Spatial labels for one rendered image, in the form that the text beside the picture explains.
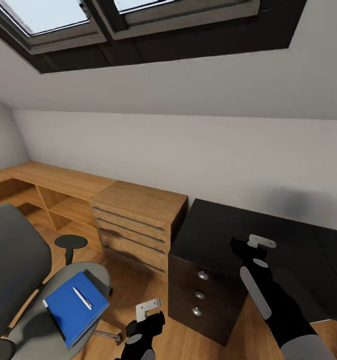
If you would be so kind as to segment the notebook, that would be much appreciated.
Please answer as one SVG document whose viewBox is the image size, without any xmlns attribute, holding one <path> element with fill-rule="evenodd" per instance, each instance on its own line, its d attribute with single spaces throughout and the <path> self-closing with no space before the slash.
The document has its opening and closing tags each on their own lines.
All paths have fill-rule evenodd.
<svg viewBox="0 0 337 360">
<path fill-rule="evenodd" d="M 277 282 L 285 293 L 296 301 L 309 325 L 330 319 L 287 268 L 273 269 L 270 271 L 273 282 Z"/>
</svg>

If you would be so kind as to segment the folder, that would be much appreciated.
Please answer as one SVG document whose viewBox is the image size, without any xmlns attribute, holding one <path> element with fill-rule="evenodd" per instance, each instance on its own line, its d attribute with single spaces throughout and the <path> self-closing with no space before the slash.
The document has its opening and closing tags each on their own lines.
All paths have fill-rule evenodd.
<svg viewBox="0 0 337 360">
<path fill-rule="evenodd" d="M 68 349 L 76 344 L 110 305 L 82 271 L 42 302 Z"/>
</svg>

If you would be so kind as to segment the swivel chair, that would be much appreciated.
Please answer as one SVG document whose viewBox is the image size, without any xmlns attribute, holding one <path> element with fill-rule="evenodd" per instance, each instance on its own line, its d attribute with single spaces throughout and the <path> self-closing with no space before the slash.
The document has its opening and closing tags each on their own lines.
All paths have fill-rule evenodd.
<svg viewBox="0 0 337 360">
<path fill-rule="evenodd" d="M 88 240 L 69 234 L 55 239 L 66 248 L 65 267 L 45 284 L 52 271 L 52 251 L 37 229 L 11 203 L 0 204 L 0 360 L 73 360 L 93 335 L 114 339 L 123 336 L 96 330 L 103 314 L 69 349 L 47 311 L 43 300 L 80 271 L 108 300 L 113 293 L 111 275 L 96 262 L 72 263 L 74 249 Z M 13 320 L 30 296 L 39 290 L 11 328 Z"/>
</svg>

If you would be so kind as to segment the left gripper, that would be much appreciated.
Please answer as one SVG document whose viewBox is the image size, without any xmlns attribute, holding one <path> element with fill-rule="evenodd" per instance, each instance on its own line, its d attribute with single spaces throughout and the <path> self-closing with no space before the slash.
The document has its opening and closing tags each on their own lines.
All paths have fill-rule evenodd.
<svg viewBox="0 0 337 360">
<path fill-rule="evenodd" d="M 148 316 L 144 321 L 133 321 L 126 327 L 126 336 L 129 337 L 133 332 L 139 328 L 146 328 L 150 331 L 151 336 L 157 336 L 163 332 L 162 326 L 165 324 L 165 317 L 162 311 L 159 313 Z"/>
</svg>

